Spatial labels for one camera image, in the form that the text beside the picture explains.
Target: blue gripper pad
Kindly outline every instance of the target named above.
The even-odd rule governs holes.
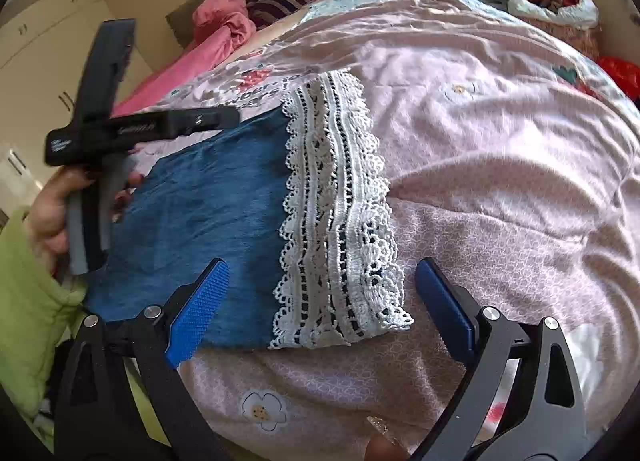
[[[196,352],[220,303],[226,297],[228,284],[229,267],[225,261],[219,261],[174,319],[165,352],[174,369]]]
[[[456,362],[474,360],[474,329],[442,279],[425,260],[415,269],[415,287]]]

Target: cabinet handle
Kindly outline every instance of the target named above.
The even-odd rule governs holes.
[[[62,98],[62,96],[58,95],[58,98],[60,99],[60,101],[65,104],[66,110],[71,112],[71,109],[69,109],[69,106],[66,105],[65,99]]]
[[[62,94],[64,96],[66,96],[66,99],[69,100],[69,103],[73,106],[73,108],[76,108],[76,103],[71,99],[71,97],[69,96],[69,93],[67,93],[66,91],[62,91]]]

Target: silver bolt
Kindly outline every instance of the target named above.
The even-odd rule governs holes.
[[[85,327],[93,327],[98,324],[98,317],[96,315],[89,315],[84,319]]]
[[[160,306],[149,306],[145,308],[145,317],[147,318],[156,318],[161,313],[162,308],[160,308]]]
[[[545,326],[549,329],[558,329],[560,325],[558,324],[558,320],[553,318],[552,316],[548,316],[545,318]]]
[[[498,320],[500,318],[500,312],[491,306],[484,308],[482,314],[487,320]]]

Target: striped pillow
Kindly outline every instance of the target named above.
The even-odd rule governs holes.
[[[246,0],[249,19],[258,30],[271,26],[315,0]]]

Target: folded blue cloth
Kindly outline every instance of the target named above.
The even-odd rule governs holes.
[[[288,121],[279,107],[159,160],[113,226],[85,306],[107,321],[135,317],[220,257],[228,294],[204,343],[266,348],[280,308],[273,289],[283,275]]]

